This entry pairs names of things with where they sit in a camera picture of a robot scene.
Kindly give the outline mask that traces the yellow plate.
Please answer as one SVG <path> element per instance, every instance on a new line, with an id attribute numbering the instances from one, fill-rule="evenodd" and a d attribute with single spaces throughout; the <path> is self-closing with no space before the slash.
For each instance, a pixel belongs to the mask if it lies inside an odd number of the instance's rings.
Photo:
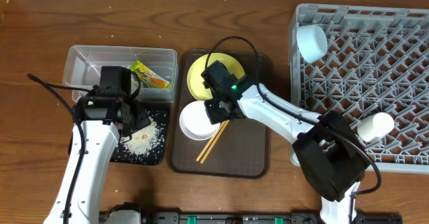
<path id="1" fill-rule="evenodd" d="M 187 75 L 187 85 L 191 95 L 198 101 L 205 101 L 212 98 L 210 89 L 206 89 L 203 85 L 204 79 L 201 73 L 204 70 L 208 54 L 197 58 L 190 66 Z M 218 60 L 224 64 L 227 70 L 234 74 L 237 78 L 245 75 L 245 71 L 241 64 L 232 56 L 223 53 L 212 53 L 210 55 L 208 65 L 210 66 L 214 61 Z"/>

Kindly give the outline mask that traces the green snack wrapper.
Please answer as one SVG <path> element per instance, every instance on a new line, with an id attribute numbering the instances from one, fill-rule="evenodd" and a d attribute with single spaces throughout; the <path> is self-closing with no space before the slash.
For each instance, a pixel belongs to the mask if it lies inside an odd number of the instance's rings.
<path id="1" fill-rule="evenodd" d="M 143 81 L 149 88 L 168 89 L 172 84 L 170 81 L 156 74 L 153 70 L 148 68 L 139 60 L 136 60 L 130 66 L 130 70 L 135 72 L 139 79 Z"/>

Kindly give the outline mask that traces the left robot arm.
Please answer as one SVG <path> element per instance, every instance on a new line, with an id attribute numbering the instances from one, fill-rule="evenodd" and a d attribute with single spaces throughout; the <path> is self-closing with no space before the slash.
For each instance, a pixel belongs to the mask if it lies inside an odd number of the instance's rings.
<path id="1" fill-rule="evenodd" d="M 122 66 L 101 68 L 99 85 L 79 98 L 66 171 L 46 223 L 98 223 L 101 196 L 113 151 L 121 138 L 150 124 L 131 89 L 135 73 Z"/>

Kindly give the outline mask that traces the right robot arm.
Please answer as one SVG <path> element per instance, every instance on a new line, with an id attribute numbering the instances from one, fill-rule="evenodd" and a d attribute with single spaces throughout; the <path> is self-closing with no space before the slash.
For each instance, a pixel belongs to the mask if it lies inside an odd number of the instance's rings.
<path id="1" fill-rule="evenodd" d="M 280 134 L 291 143 L 293 158 L 322 197 L 321 219 L 354 221 L 355 197 L 369 160 L 342 115 L 303 110 L 248 76 L 237 78 L 219 61 L 205 65 L 201 76 L 212 93 L 204 102 L 211 123 L 252 119 Z"/>

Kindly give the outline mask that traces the small white cup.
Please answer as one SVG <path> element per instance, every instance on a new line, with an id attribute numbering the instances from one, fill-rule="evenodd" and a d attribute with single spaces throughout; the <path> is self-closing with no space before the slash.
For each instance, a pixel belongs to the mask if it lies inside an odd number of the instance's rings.
<path id="1" fill-rule="evenodd" d="M 365 142 L 372 142 L 385 137 L 394 128 L 393 117 L 380 112 L 361 120 L 357 126 L 359 137 Z"/>

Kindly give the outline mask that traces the blue bowl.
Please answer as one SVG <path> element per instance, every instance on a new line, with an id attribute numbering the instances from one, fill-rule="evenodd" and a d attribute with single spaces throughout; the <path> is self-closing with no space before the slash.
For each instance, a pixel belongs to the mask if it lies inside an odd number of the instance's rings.
<path id="1" fill-rule="evenodd" d="M 318 25 L 300 26 L 296 31 L 296 40 L 301 56 L 310 64 L 320 60 L 327 53 L 327 38 Z"/>

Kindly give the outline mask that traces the white pink rice bowl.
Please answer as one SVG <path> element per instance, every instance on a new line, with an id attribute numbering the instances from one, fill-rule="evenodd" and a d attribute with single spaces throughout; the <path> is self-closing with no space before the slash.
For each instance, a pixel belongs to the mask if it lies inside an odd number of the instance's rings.
<path id="1" fill-rule="evenodd" d="M 185 106 L 179 124 L 185 136 L 196 141 L 210 139 L 220 128 L 219 123 L 210 122 L 204 101 L 194 101 Z"/>

